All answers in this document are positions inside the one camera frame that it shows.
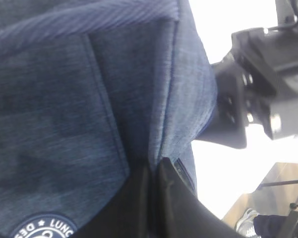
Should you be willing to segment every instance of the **gray shoe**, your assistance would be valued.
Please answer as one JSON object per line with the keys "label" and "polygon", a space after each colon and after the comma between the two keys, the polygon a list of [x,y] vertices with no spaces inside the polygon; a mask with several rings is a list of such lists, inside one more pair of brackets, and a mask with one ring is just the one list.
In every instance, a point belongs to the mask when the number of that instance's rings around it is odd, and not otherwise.
{"label": "gray shoe", "polygon": [[259,213],[251,208],[247,209],[244,215],[236,223],[236,231],[247,238],[261,238],[254,230],[253,219],[258,216]]}

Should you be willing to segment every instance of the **metal leg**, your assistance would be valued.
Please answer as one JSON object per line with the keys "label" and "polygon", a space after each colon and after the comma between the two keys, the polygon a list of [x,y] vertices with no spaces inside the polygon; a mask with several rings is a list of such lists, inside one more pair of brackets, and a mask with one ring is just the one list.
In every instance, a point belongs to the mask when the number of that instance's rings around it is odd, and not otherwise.
{"label": "metal leg", "polygon": [[257,190],[260,190],[263,187],[283,186],[283,185],[290,185],[290,184],[298,184],[298,180],[282,181],[282,182],[266,182],[266,183],[260,184]]}

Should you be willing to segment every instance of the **denim fabric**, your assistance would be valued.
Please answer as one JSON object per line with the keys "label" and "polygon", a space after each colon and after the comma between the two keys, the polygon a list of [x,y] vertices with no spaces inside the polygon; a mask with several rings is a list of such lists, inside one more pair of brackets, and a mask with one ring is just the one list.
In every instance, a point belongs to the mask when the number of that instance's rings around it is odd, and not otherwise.
{"label": "denim fabric", "polygon": [[0,0],[0,235],[39,212],[83,226],[127,158],[181,158],[196,183],[215,98],[186,0]]}

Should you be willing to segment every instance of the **circular logo patch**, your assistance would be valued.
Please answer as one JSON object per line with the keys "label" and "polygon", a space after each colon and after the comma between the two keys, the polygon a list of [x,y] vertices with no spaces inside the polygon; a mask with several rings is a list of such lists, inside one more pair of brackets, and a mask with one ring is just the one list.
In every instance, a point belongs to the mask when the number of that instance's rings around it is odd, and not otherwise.
{"label": "circular logo patch", "polygon": [[18,226],[11,238],[67,238],[77,231],[76,225],[62,215],[32,216]]}

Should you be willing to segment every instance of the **dark pants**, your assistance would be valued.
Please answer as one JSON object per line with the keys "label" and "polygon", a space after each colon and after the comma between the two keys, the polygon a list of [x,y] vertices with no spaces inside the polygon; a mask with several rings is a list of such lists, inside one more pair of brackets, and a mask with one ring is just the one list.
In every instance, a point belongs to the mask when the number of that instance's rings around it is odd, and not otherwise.
{"label": "dark pants", "polygon": [[256,234],[262,238],[275,238],[278,235],[286,218],[287,217],[277,215],[257,216],[253,220]]}

